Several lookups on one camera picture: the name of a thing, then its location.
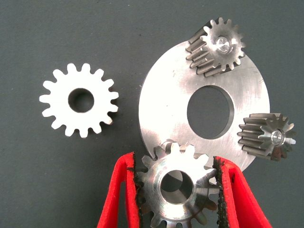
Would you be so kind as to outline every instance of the helical gear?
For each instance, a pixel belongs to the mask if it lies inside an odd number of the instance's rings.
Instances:
[[[286,158],[292,151],[291,144],[295,144],[292,131],[294,124],[288,123],[288,117],[282,114],[264,113],[251,114],[244,118],[245,124],[240,125],[243,130],[239,143],[243,150],[254,156],[279,161]]]
[[[245,56],[242,51],[245,44],[241,41],[243,36],[238,33],[238,26],[233,27],[230,19],[224,22],[223,18],[219,18],[217,21],[211,20],[197,31],[186,48],[191,52],[186,59],[193,61],[190,67],[197,67],[198,75],[226,72],[227,65],[233,70],[235,64],[241,64],[240,57]]]
[[[137,173],[139,181],[143,183],[139,196],[145,201],[140,206],[141,211],[143,214],[149,211],[154,213],[151,227],[157,227],[164,220],[167,228],[175,228],[178,223],[181,223],[183,228],[191,228],[193,218],[205,225],[207,219],[202,210],[204,208],[216,210],[217,205],[209,199],[209,195],[218,193],[217,186],[209,183],[210,178],[216,175],[216,169],[204,168],[208,156],[203,154],[195,159],[194,146],[180,147],[176,142],[155,147],[154,153],[155,159],[146,155],[142,158],[148,171]],[[181,188],[173,192],[161,188],[164,177],[172,171],[180,172],[183,177],[185,175],[190,178],[191,181],[188,182],[192,185],[190,196]],[[173,203],[172,199],[182,200]]]
[[[117,112],[118,107],[111,104],[111,100],[118,98],[117,92],[110,92],[109,88],[114,84],[113,80],[102,81],[104,71],[96,70],[90,73],[90,65],[85,63],[81,71],[77,71],[74,64],[67,65],[67,74],[56,69],[53,72],[57,79],[55,83],[45,81],[43,86],[50,91],[48,95],[40,96],[39,100],[49,103],[50,107],[42,112],[44,117],[55,116],[52,128],[57,129],[66,126],[66,136],[71,136],[75,129],[79,130],[80,136],[86,138],[88,129],[92,128],[95,133],[101,132],[100,122],[111,124],[113,121],[108,112]],[[74,90],[88,90],[94,104],[90,110],[84,113],[74,111],[68,103],[68,97]]]

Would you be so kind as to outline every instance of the metal disc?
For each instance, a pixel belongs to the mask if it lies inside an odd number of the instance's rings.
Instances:
[[[139,101],[142,139],[151,156],[153,148],[167,139],[192,144],[196,153],[210,158],[221,156],[244,170],[255,158],[238,143],[240,124],[252,113],[269,113],[269,98],[264,80],[248,56],[233,71],[205,77],[191,69],[188,42],[180,43],[163,54],[149,71]],[[227,126],[214,139],[198,136],[190,127],[187,108],[191,96],[204,86],[215,86],[227,98],[230,115]],[[212,167],[213,159],[207,166]]]

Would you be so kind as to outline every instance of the gear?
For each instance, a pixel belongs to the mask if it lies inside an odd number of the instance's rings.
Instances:
[[[98,69],[94,74],[90,73],[90,65],[85,63],[81,71],[77,71],[74,64],[67,65],[67,74],[56,69],[53,71],[57,82],[45,81],[43,86],[51,93],[40,96],[39,100],[49,103],[50,107],[42,112],[44,117],[55,116],[52,123],[54,129],[62,125],[66,126],[66,136],[71,136],[75,129],[79,130],[80,136],[86,138],[88,129],[92,128],[95,133],[101,132],[100,122],[111,124],[113,121],[108,112],[117,112],[118,107],[111,104],[111,100],[118,98],[117,92],[110,92],[113,80],[102,81],[104,71]],[[76,112],[69,105],[69,96],[73,91],[85,89],[94,98],[94,104],[87,112]]]
[[[189,40],[186,50],[191,54],[186,59],[193,61],[190,68],[197,67],[197,74],[205,76],[226,72],[227,65],[233,70],[234,63],[241,64],[239,57],[245,56],[241,50],[245,47],[242,37],[230,19],[224,22],[219,18],[218,23],[211,20]]]
[[[206,154],[194,159],[194,146],[179,146],[176,142],[167,142],[154,148],[155,159],[144,156],[142,162],[148,168],[146,173],[138,172],[143,183],[140,197],[145,202],[140,206],[142,213],[154,213],[151,227],[157,227],[166,221],[167,228],[178,223],[183,228],[191,227],[191,219],[196,218],[205,225],[207,219],[202,210],[216,210],[217,205],[209,199],[212,193],[218,193],[218,187],[210,184],[209,179],[217,173],[216,169],[204,169],[208,161]],[[177,181],[179,188],[168,190],[168,178]]]
[[[291,144],[295,144],[292,138],[295,132],[291,131],[294,124],[289,124],[288,118],[282,114],[251,114],[244,118],[244,122],[240,125],[243,131],[238,133],[242,136],[239,143],[249,154],[279,161],[292,150]]]

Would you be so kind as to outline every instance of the white gear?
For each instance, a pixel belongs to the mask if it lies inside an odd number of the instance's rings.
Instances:
[[[57,129],[66,126],[66,136],[71,136],[75,129],[79,130],[80,136],[86,138],[88,129],[92,128],[95,133],[101,132],[100,122],[111,124],[113,121],[108,112],[117,112],[118,107],[111,104],[111,100],[118,98],[117,92],[110,92],[109,88],[114,84],[112,79],[101,80],[104,71],[96,70],[90,73],[90,65],[85,63],[81,71],[77,71],[74,64],[67,65],[67,74],[56,69],[53,71],[57,79],[55,83],[45,81],[43,86],[50,91],[48,95],[40,96],[39,100],[49,103],[50,107],[42,112],[44,117],[55,116],[52,128]],[[68,97],[76,89],[88,90],[94,98],[94,104],[90,110],[84,113],[74,111]]]

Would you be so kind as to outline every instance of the spur gear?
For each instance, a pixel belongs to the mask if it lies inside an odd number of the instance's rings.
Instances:
[[[233,70],[235,64],[241,64],[240,57],[245,56],[242,38],[230,19],[211,20],[189,40],[186,50],[191,54],[186,59],[193,61],[190,68],[197,67],[197,74],[205,76],[226,72],[227,65]]]
[[[179,146],[176,142],[167,142],[162,147],[154,148],[155,159],[143,156],[142,162],[148,171],[138,172],[143,183],[139,196],[144,198],[140,206],[143,214],[154,213],[151,227],[157,227],[163,220],[167,228],[175,228],[181,223],[183,228],[191,228],[191,219],[196,218],[203,225],[207,219],[202,210],[216,210],[217,205],[209,199],[212,193],[218,193],[218,187],[210,184],[210,178],[217,173],[216,169],[204,168],[208,161],[206,154],[197,159],[194,146]],[[168,178],[180,184],[174,190],[166,189]]]
[[[277,113],[251,114],[244,122],[240,125],[243,131],[238,133],[244,151],[275,161],[286,158],[286,152],[292,151],[295,132],[291,131],[294,124],[288,123],[288,117]]]
[[[67,74],[56,69],[53,71],[57,79],[55,83],[45,81],[43,86],[50,91],[48,95],[40,96],[39,100],[49,103],[50,107],[42,112],[44,117],[55,116],[52,128],[57,129],[66,126],[66,136],[71,136],[75,129],[79,130],[80,136],[86,138],[88,129],[92,128],[95,133],[101,132],[100,122],[111,124],[113,121],[108,112],[117,112],[118,107],[111,104],[111,100],[118,98],[117,92],[110,92],[109,88],[114,84],[113,80],[102,81],[104,71],[96,70],[90,73],[90,65],[85,63],[81,71],[77,71],[74,64],[67,65]],[[94,104],[87,112],[76,112],[69,105],[69,95],[78,89],[89,91],[94,99]]]

